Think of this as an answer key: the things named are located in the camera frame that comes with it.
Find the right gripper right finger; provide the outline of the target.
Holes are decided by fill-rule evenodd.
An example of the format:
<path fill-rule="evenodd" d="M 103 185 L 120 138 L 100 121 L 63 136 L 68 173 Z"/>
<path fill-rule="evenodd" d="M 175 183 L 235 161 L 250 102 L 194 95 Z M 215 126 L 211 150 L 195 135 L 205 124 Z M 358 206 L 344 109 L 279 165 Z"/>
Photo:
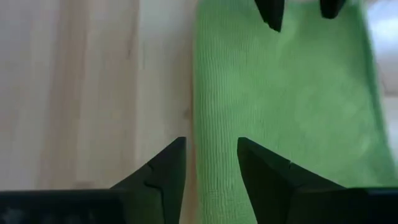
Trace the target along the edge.
<path fill-rule="evenodd" d="M 248 138 L 238 138 L 237 155 L 258 224 L 287 224 L 296 193 L 344 189 Z"/>

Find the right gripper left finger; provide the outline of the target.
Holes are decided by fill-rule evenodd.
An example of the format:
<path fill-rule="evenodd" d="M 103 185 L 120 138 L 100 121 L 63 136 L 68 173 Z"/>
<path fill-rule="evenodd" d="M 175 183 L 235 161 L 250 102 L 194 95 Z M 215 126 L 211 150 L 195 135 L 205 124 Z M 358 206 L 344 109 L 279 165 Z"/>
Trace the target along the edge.
<path fill-rule="evenodd" d="M 179 224 L 186 179 L 186 138 L 177 137 L 112 190 L 122 191 L 127 224 Z"/>

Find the bright green microfiber towel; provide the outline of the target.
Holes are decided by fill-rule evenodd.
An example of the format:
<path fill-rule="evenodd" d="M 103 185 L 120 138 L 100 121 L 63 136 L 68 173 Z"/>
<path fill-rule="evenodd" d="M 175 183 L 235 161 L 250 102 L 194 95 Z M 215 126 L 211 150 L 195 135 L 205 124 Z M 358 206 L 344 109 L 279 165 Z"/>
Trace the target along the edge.
<path fill-rule="evenodd" d="M 288 2 L 280 32 L 254 0 L 201 0 L 194 59 L 199 224 L 256 223 L 240 137 L 347 187 L 398 185 L 361 0 L 335 19 Z"/>

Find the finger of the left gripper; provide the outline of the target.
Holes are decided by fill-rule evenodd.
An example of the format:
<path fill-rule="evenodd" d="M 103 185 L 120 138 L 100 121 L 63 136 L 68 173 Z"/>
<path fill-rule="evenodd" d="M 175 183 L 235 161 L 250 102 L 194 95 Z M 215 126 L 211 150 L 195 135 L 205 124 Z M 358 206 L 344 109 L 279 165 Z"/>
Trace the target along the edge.
<path fill-rule="evenodd" d="M 280 32 L 285 0 L 254 0 L 262 20 L 273 30 Z"/>
<path fill-rule="evenodd" d="M 345 2 L 346 0 L 320 0 L 322 17 L 326 19 L 334 19 L 341 11 Z"/>

